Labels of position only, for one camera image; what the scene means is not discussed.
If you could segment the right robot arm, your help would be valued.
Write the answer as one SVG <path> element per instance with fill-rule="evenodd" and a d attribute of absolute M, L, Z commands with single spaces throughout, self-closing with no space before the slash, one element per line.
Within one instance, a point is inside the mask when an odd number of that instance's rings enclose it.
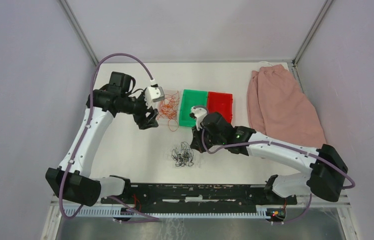
<path fill-rule="evenodd" d="M 264 199 L 277 204 L 283 198 L 313 194 L 337 202 L 342 190 L 355 186 L 348 176 L 348 167 L 328 144 L 306 147 L 269 137 L 245 126 L 232 126 L 218 112 L 193 107 L 189 117 L 195 121 L 191 128 L 190 147 L 200 153 L 215 154 L 227 150 L 235 155 L 268 159 L 298 172 L 272 175 L 264 187 Z"/>

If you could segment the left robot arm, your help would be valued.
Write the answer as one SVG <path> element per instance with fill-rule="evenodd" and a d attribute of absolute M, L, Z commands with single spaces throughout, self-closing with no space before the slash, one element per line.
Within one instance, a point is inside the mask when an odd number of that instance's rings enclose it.
<path fill-rule="evenodd" d="M 91 170 L 102 138 L 117 114 L 131 115 L 140 130 L 158 127 L 158 110 L 153 107 L 164 98 L 154 78 L 150 86 L 133 96 L 135 79 L 113 71 L 109 82 L 94 89 L 86 102 L 80 129 L 57 168 L 48 168 L 45 179 L 57 197 L 83 206 L 93 206 L 99 199 L 113 196 L 124 204 L 133 191 L 129 179 L 118 176 L 91 178 Z"/>

